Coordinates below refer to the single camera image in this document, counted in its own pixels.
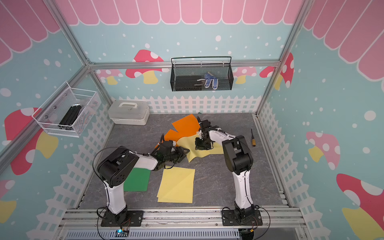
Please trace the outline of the yellow paper sheet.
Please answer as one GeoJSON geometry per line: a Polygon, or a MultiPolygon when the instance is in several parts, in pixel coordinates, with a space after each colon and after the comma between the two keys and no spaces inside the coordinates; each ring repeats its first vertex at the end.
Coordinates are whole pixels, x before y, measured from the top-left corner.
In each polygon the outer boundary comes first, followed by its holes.
{"type": "Polygon", "coordinates": [[[187,159],[190,163],[194,158],[204,158],[208,155],[222,155],[224,153],[223,147],[218,144],[213,144],[213,149],[211,150],[197,150],[195,145],[195,140],[198,135],[183,137],[177,141],[177,145],[179,147],[183,147],[185,149],[189,149],[190,152],[187,153],[187,159]]]}
{"type": "Polygon", "coordinates": [[[193,203],[195,169],[164,169],[158,191],[160,203],[193,203]]]}

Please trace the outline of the green paper sheet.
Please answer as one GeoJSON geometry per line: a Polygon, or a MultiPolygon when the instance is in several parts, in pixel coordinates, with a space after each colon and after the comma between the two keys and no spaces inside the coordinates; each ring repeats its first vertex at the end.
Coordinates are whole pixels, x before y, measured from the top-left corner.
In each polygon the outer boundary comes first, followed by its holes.
{"type": "Polygon", "coordinates": [[[146,192],[151,170],[133,168],[124,182],[125,192],[146,192]]]}

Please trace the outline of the yellow paper sheet bottom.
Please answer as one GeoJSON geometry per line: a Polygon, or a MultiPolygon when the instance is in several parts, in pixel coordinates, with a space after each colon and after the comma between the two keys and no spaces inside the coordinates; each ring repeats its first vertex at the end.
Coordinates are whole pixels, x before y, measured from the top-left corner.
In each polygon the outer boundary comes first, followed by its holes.
{"type": "Polygon", "coordinates": [[[179,147],[183,147],[185,149],[189,149],[190,152],[187,153],[187,159],[190,163],[194,158],[204,158],[208,155],[222,155],[224,153],[223,147],[218,144],[213,144],[213,149],[211,150],[197,150],[195,145],[195,140],[198,135],[183,137],[177,141],[177,145],[179,147]]]}

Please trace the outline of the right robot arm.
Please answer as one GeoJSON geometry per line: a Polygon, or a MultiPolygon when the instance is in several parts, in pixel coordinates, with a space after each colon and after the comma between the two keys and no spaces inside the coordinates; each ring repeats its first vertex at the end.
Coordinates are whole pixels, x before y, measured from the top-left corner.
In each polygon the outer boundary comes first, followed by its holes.
{"type": "Polygon", "coordinates": [[[214,143],[222,146],[228,170],[233,174],[235,183],[235,219],[244,224],[256,213],[256,206],[251,197],[250,170],[254,163],[253,155],[244,136],[235,136],[223,131],[218,126],[212,126],[208,120],[197,117],[200,125],[198,137],[195,140],[196,150],[211,150],[214,143]]]}

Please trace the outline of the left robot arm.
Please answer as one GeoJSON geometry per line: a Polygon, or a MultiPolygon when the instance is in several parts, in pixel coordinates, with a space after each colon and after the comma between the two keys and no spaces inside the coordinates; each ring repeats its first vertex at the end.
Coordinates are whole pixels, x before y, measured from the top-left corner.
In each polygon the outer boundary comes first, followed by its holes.
{"type": "Polygon", "coordinates": [[[107,205],[104,215],[97,210],[102,227],[127,227],[141,225],[142,211],[129,211],[124,197],[124,182],[135,168],[158,171],[167,163],[173,165],[187,157],[189,149],[178,147],[174,141],[166,141],[162,136],[151,153],[141,154],[124,146],[117,147],[109,156],[93,166],[95,175],[104,184],[107,205]]]}

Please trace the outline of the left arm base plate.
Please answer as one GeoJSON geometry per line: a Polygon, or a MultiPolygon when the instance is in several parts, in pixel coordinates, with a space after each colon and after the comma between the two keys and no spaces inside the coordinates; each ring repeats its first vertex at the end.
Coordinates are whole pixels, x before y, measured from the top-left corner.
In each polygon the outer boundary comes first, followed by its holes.
{"type": "Polygon", "coordinates": [[[110,210],[104,214],[102,227],[140,227],[143,220],[144,211],[123,210],[115,215],[110,210]]]}

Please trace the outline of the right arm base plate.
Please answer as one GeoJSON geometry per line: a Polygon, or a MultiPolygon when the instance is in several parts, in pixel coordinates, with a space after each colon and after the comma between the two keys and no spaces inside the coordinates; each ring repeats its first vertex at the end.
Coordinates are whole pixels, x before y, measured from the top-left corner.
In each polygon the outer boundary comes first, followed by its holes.
{"type": "Polygon", "coordinates": [[[255,210],[249,217],[240,219],[235,210],[224,208],[221,210],[223,226],[253,226],[259,227],[263,225],[263,219],[259,210],[255,210]]]}

